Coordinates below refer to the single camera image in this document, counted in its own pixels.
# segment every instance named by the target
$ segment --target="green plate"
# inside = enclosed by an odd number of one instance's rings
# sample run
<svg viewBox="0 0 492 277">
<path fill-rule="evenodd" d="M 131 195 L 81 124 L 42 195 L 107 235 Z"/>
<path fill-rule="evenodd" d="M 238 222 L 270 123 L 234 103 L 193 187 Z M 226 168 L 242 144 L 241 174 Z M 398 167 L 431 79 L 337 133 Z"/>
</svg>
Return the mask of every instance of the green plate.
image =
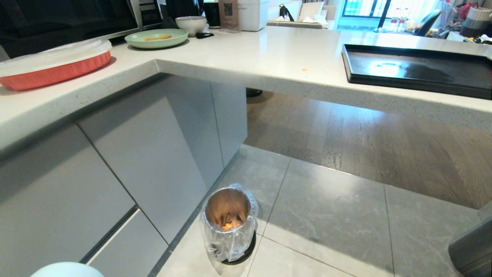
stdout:
<svg viewBox="0 0 492 277">
<path fill-rule="evenodd" d="M 148 37 L 171 35 L 168 39 L 156 39 L 145 41 Z M 145 49 L 171 47 L 183 43 L 188 38 L 188 31 L 180 29 L 157 29 L 134 33 L 125 36 L 126 42 L 131 46 Z"/>
</svg>

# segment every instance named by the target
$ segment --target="trash can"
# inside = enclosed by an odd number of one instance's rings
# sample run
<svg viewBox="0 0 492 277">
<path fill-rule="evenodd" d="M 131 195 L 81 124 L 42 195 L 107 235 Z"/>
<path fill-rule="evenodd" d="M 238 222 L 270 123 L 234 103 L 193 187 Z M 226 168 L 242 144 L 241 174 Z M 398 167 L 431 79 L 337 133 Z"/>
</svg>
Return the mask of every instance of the trash can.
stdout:
<svg viewBox="0 0 492 277">
<path fill-rule="evenodd" d="M 200 212 L 205 249 L 215 260 L 236 265 L 253 253 L 258 223 L 258 203 L 239 184 L 212 193 Z"/>
<path fill-rule="evenodd" d="M 448 251 L 465 277 L 492 276 L 492 216 L 453 239 Z"/>
</svg>

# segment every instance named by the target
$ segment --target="quartz countertop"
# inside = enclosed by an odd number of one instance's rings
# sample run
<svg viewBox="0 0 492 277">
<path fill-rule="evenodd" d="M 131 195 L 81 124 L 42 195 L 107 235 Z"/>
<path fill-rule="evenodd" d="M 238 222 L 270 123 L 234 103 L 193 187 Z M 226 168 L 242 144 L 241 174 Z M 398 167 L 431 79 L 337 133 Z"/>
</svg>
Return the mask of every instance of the quartz countertop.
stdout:
<svg viewBox="0 0 492 277">
<path fill-rule="evenodd" d="M 411 35 L 267 27 L 215 32 L 168 49 L 111 50 L 111 63 L 64 83 L 25 92 L 0 88 L 0 152 L 123 88 L 163 72 L 322 101 L 423 117 L 492 132 L 492 101 L 347 82 L 344 43 L 492 57 L 492 47 Z"/>
</svg>

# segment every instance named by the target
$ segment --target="kitchen appliance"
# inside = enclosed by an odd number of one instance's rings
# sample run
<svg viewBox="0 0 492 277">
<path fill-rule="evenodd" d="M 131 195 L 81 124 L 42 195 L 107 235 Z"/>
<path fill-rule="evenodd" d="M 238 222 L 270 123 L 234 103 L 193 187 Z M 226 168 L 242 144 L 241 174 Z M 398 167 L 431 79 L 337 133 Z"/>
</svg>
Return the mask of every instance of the kitchen appliance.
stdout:
<svg viewBox="0 0 492 277">
<path fill-rule="evenodd" d="M 267 25 L 268 0 L 238 0 L 239 29 L 257 32 Z"/>
<path fill-rule="evenodd" d="M 22 91 L 60 83 L 87 74 L 111 61 L 111 43 L 90 39 L 0 63 L 0 83 Z"/>
<path fill-rule="evenodd" d="M 0 61 L 162 24 L 156 0 L 9 0 L 0 15 Z"/>
</svg>

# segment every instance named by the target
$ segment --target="gray cabinet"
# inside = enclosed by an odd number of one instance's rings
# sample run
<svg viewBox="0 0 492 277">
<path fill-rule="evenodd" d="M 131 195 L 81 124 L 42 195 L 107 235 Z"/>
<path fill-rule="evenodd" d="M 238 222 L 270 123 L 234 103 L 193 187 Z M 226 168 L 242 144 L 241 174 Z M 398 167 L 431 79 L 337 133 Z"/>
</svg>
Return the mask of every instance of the gray cabinet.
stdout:
<svg viewBox="0 0 492 277">
<path fill-rule="evenodd" d="M 0 167 L 0 269 L 80 261 L 135 203 L 74 125 Z"/>
<path fill-rule="evenodd" d="M 223 170 L 206 81 L 167 75 L 79 126 L 167 242 Z"/>
<path fill-rule="evenodd" d="M 146 277 L 167 244 L 137 210 L 87 264 L 107 277 Z"/>
<path fill-rule="evenodd" d="M 247 137 L 246 90 L 244 87 L 211 83 L 215 115 L 226 166 Z"/>
</svg>

